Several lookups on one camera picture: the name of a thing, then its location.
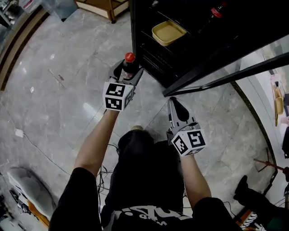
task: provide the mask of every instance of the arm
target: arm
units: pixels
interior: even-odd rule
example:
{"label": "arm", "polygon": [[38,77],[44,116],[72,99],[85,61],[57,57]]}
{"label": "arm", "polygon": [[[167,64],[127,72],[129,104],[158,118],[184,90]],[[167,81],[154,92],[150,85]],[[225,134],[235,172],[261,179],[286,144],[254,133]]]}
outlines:
{"label": "arm", "polygon": [[103,163],[105,151],[117,120],[118,111],[107,110],[100,122],[82,144],[74,168],[82,167],[95,177]]}
{"label": "arm", "polygon": [[181,157],[181,164],[186,194],[193,209],[198,201],[206,197],[211,197],[211,191],[197,166],[194,155]]}

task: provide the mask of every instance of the shoe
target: shoe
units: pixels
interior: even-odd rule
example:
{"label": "shoe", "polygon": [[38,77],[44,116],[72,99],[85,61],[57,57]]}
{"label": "shoe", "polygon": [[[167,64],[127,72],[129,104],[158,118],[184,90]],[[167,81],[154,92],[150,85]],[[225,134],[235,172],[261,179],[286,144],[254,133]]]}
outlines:
{"label": "shoe", "polygon": [[133,126],[133,127],[131,128],[131,131],[134,131],[134,130],[140,130],[140,131],[143,131],[144,128],[143,128],[142,126],[140,126],[140,125],[135,125],[135,126]]}
{"label": "shoe", "polygon": [[238,194],[242,191],[244,191],[244,189],[247,189],[248,188],[248,184],[247,184],[247,180],[248,180],[248,177],[245,175],[241,178],[236,190],[235,190],[235,194]]}

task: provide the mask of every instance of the red object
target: red object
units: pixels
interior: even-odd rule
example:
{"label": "red object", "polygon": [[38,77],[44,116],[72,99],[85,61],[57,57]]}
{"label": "red object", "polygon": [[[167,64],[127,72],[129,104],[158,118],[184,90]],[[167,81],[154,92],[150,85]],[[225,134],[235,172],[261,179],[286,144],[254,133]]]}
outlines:
{"label": "red object", "polygon": [[126,56],[125,56],[125,60],[128,62],[128,63],[132,63],[133,61],[135,61],[135,55],[134,53],[126,53]]}
{"label": "red object", "polygon": [[32,1],[33,0],[30,0],[28,3],[26,3],[23,8],[26,9],[32,3]]}
{"label": "red object", "polygon": [[223,16],[223,15],[222,15],[219,11],[217,11],[216,8],[214,8],[214,7],[211,9],[211,12],[212,12],[213,15],[216,16],[217,18],[221,18],[221,17]]}

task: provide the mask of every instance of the yellow container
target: yellow container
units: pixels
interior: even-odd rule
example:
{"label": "yellow container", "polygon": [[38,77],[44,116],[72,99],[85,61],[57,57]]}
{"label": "yellow container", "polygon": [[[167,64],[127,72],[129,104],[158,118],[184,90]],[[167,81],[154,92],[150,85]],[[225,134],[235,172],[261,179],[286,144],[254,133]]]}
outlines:
{"label": "yellow container", "polygon": [[171,20],[156,25],[152,32],[153,38],[162,46],[168,46],[186,34],[183,28]]}

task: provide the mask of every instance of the gray tile floor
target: gray tile floor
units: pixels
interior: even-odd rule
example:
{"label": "gray tile floor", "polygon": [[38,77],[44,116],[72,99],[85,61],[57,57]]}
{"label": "gray tile floor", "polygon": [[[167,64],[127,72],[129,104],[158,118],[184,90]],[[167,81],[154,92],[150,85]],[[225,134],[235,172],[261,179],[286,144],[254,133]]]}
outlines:
{"label": "gray tile floor", "polygon": [[[59,199],[82,142],[103,115],[107,71],[131,50],[129,13],[110,24],[79,9],[64,23],[50,16],[40,26],[0,96],[0,172],[6,181],[11,166],[24,166],[38,175],[55,201]],[[213,196],[229,201],[233,212],[239,212],[242,206],[234,202],[233,192],[240,178],[249,175],[249,185],[262,191],[273,173],[270,168],[257,173],[252,160],[266,159],[266,142],[257,123],[230,84],[178,97],[193,109],[206,132],[209,145],[196,159]],[[146,128],[155,141],[165,140],[167,100],[157,81],[144,73],[110,143],[117,145],[133,125]],[[15,136],[15,128],[25,137]],[[111,171],[116,163],[115,148],[109,146],[103,164]],[[110,174],[104,181],[109,188]],[[17,212],[2,177],[0,187],[27,230],[37,227],[31,217]],[[102,204],[106,194],[104,190]],[[191,215],[191,210],[184,213]]]}

